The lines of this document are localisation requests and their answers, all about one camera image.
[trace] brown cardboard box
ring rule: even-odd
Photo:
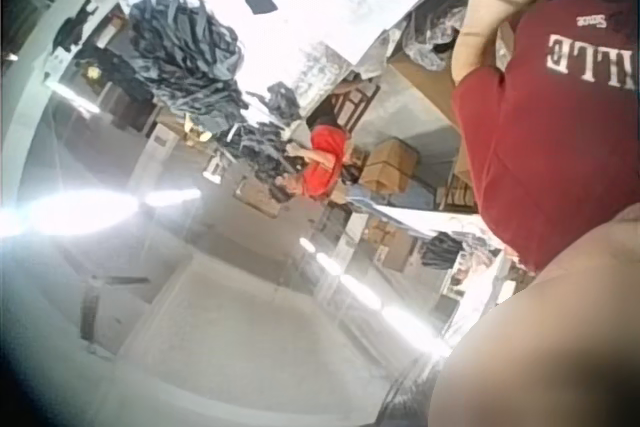
[[[398,194],[407,190],[409,177],[389,164],[367,164],[360,184],[378,194]]]
[[[411,177],[418,163],[418,153],[398,139],[390,139],[378,145],[367,160],[367,167],[388,164],[402,174]]]
[[[413,251],[415,238],[404,230],[398,230],[388,243],[378,247],[374,262],[379,267],[404,272]]]
[[[384,241],[386,232],[380,229],[369,229],[367,233],[367,242],[372,245],[380,245]]]

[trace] person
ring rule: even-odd
[[[640,201],[637,0],[538,0],[504,73],[489,46],[533,0],[469,0],[452,58],[454,110],[479,211],[541,271]]]
[[[365,81],[343,81],[333,94],[345,94]],[[303,157],[308,165],[298,174],[284,174],[275,180],[278,187],[284,188],[291,195],[304,195],[313,199],[323,199],[340,178],[344,164],[345,147],[348,134],[338,123],[331,96],[327,97],[307,117],[306,124],[311,132],[311,148],[306,149],[299,144],[287,145],[287,155]]]
[[[525,7],[501,73],[487,47]],[[640,425],[637,18],[469,0],[452,74],[480,213],[539,274],[449,356],[430,427]]]

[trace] skin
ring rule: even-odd
[[[473,327],[438,379],[430,427],[591,425],[598,399],[559,372],[575,359],[640,366],[639,291],[636,204]]]

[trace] red shirt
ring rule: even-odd
[[[480,214],[533,270],[640,202],[635,2],[541,0],[454,93]]]
[[[304,194],[309,197],[322,197],[334,186],[344,157],[344,146],[347,142],[347,134],[342,129],[319,125],[311,132],[311,148],[333,154],[336,162],[333,169],[327,169],[318,162],[311,161],[302,173]]]

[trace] fluorescent light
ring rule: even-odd
[[[198,199],[202,193],[198,189],[160,190],[148,194],[144,201],[152,207],[167,207],[187,200]]]
[[[386,307],[382,316],[416,349],[443,357],[451,353],[451,348],[446,343],[408,312],[397,307]]]
[[[210,180],[211,182],[213,182],[214,184],[218,184],[220,185],[222,183],[222,176],[220,174],[212,174],[211,172],[208,171],[204,171],[202,173],[202,176],[207,179]]]
[[[75,107],[78,107],[81,111],[84,110],[91,114],[100,113],[100,109],[95,104],[89,102],[87,99],[80,97],[66,85],[62,85],[58,82],[52,82],[49,84],[49,86],[51,87],[51,90],[69,100]]]
[[[342,273],[342,268],[333,259],[330,259],[325,254],[320,253],[316,255],[316,259],[318,263],[323,266],[331,275],[340,275]]]
[[[370,309],[380,310],[382,308],[382,300],[380,300],[380,297],[378,297],[369,287],[350,275],[343,275],[340,277],[340,282],[342,282],[360,302]]]
[[[0,210],[0,239],[20,235],[25,230],[25,221],[13,210]]]
[[[306,250],[310,254],[316,253],[316,247],[304,237],[300,237],[300,245],[304,250]]]
[[[97,232],[130,217],[138,201],[107,190],[80,190],[55,194],[29,208],[31,225],[43,234],[83,235]]]
[[[515,280],[507,280],[502,289],[500,290],[500,295],[498,296],[498,304],[501,304],[508,298],[513,296],[513,293],[516,291],[516,281]]]

